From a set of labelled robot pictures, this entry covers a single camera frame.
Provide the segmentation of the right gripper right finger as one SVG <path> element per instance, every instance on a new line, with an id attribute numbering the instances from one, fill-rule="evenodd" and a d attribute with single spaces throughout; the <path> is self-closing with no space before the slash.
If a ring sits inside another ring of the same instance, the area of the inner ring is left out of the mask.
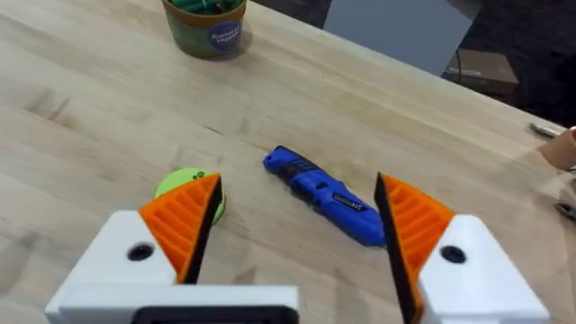
<path id="1" fill-rule="evenodd" d="M 406 323 L 547 323 L 550 312 L 484 222 L 377 176 L 391 274 Z"/>

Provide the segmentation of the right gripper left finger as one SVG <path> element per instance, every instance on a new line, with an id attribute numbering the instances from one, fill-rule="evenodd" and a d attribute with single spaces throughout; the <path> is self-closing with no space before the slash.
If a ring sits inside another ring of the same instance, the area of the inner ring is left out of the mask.
<path id="1" fill-rule="evenodd" d="M 181 184 L 136 210 L 114 212 L 50 299 L 47 312 L 134 309 L 196 284 L 221 176 Z"/>

